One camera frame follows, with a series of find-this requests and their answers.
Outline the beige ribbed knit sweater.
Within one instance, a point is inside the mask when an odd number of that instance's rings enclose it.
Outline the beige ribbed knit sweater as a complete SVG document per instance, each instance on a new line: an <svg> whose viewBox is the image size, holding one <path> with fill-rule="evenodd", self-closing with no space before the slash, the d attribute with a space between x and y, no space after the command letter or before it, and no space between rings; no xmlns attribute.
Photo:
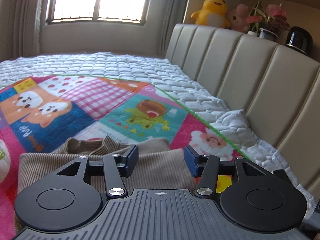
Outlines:
<svg viewBox="0 0 320 240"><path fill-rule="evenodd" d="M195 189L195 179L184 161L181 148L172 150L164 138L153 138L137 144L139 156L133 173L124 179L128 192L133 189ZM109 136L101 140L69 138L50 153L23 153L18 167L17 191L21 192L61 166L82 155L90 161L100 161L112 154L123 155L129 144Z"/></svg>

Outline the white quilted mattress cover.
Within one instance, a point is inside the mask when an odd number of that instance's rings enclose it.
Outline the white quilted mattress cover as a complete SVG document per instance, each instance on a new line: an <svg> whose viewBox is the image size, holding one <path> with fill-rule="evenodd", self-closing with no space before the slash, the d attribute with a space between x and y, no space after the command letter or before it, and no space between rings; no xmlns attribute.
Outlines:
<svg viewBox="0 0 320 240"><path fill-rule="evenodd" d="M230 110L226 103L189 78L167 59L112 53L40 55L1 62L1 89L25 77L49 74L98 76L150 83L188 107L268 171L283 168L293 185L306 197L310 218L317 202L298 182L286 160L251 130L243 110Z"/></svg>

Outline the colourful cartoon patchwork blanket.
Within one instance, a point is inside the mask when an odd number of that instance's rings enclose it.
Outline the colourful cartoon patchwork blanket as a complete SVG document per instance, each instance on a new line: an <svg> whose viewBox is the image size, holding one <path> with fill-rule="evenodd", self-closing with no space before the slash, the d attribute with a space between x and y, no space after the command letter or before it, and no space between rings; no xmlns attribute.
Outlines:
<svg viewBox="0 0 320 240"><path fill-rule="evenodd" d="M1 91L1 239L15 224L23 153L50 153L69 138L129 144L164 138L172 150L233 160L240 148L177 100L146 82L89 76L32 76Z"/></svg>

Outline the beige padded headboard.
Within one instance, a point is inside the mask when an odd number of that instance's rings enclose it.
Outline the beige padded headboard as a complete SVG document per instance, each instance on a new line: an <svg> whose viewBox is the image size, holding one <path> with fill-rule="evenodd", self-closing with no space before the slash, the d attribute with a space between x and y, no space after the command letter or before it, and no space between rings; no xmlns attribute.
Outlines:
<svg viewBox="0 0 320 240"><path fill-rule="evenodd" d="M166 58L278 149L299 182L319 196L319 63L237 31L177 24Z"/></svg>

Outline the black round speaker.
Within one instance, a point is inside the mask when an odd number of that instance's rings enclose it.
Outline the black round speaker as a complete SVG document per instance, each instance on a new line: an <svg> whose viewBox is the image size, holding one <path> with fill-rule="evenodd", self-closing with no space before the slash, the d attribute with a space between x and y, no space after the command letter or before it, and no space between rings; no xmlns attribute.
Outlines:
<svg viewBox="0 0 320 240"><path fill-rule="evenodd" d="M306 56L310 56L312 53L313 38L305 29L294 26L291 27L287 35L285 46Z"/></svg>

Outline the potted plant with pink leaves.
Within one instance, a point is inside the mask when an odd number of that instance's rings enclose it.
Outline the potted plant with pink leaves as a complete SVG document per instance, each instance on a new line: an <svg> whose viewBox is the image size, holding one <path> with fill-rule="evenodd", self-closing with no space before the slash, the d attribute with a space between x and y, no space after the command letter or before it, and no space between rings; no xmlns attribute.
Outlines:
<svg viewBox="0 0 320 240"><path fill-rule="evenodd" d="M263 7L258 1L252 8L247 18L249 31L258 34L260 38L276 41L282 30L291 29L287 22L286 12L282 9L282 4L269 4Z"/></svg>

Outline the pink bunny plush toy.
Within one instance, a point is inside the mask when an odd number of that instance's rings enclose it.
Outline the pink bunny plush toy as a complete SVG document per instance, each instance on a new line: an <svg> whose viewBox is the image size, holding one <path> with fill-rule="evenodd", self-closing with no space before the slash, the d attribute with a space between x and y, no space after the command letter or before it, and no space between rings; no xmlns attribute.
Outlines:
<svg viewBox="0 0 320 240"><path fill-rule="evenodd" d="M249 31L249 24L247 23L248 17L249 7L245 4L239 4L226 15L230 23L230 29L245 34Z"/></svg>

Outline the yellow duck plush toy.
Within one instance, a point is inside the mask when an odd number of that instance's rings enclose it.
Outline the yellow duck plush toy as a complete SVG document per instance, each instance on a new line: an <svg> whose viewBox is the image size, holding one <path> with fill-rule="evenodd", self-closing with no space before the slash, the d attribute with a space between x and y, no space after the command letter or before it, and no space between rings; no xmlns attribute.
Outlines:
<svg viewBox="0 0 320 240"><path fill-rule="evenodd" d="M230 23L226 18L227 12L225 0L204 0L202 9L193 12L190 18L195 20L196 25L228 29Z"/></svg>

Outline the window with metal bars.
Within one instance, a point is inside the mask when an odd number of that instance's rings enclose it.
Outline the window with metal bars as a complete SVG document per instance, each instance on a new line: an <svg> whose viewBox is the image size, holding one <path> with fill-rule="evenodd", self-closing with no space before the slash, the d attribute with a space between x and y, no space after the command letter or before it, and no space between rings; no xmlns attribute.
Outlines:
<svg viewBox="0 0 320 240"><path fill-rule="evenodd" d="M46 23L144 24L150 0L49 0Z"/></svg>

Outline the beige curtain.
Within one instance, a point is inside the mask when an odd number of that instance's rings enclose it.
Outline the beige curtain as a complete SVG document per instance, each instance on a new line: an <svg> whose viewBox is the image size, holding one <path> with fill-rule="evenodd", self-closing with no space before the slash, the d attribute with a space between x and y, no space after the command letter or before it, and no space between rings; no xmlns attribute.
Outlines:
<svg viewBox="0 0 320 240"><path fill-rule="evenodd" d="M41 11L43 0L16 0L13 28L13 56L40 53Z"/></svg>

